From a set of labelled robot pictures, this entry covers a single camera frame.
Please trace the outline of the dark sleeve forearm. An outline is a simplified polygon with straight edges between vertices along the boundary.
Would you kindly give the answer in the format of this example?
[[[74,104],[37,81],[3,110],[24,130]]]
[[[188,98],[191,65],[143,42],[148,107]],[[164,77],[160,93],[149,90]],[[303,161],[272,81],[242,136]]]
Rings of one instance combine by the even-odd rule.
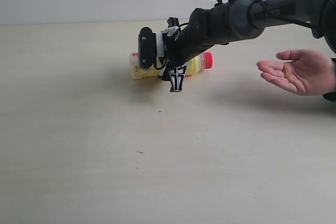
[[[331,58],[330,67],[324,80],[326,85],[322,96],[330,102],[335,102],[335,58]]]

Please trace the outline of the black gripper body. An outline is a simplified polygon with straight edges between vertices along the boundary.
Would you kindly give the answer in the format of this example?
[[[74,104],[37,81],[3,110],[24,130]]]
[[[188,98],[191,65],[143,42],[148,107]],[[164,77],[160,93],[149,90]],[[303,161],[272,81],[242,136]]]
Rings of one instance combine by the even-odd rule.
[[[216,45],[234,41],[229,24],[229,7],[196,8],[183,28],[162,31],[164,54],[175,66],[181,66]]]

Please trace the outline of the open human hand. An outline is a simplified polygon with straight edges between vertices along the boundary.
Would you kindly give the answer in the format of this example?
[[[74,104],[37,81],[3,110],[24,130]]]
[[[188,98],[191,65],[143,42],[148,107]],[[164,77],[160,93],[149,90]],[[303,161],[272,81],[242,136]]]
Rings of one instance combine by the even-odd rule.
[[[296,95],[323,95],[330,57],[314,50],[293,49],[277,53],[276,58],[257,62],[264,80]]]

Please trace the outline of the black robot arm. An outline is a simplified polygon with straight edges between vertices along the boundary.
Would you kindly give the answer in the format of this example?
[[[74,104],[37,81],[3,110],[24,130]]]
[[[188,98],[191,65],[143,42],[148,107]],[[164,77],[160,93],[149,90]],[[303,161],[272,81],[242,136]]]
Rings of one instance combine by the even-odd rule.
[[[170,82],[171,92],[182,91],[189,60],[216,45],[255,39],[266,27],[303,26],[335,50],[335,0],[215,1],[211,9],[194,9],[184,29],[162,37],[165,67],[159,77]]]

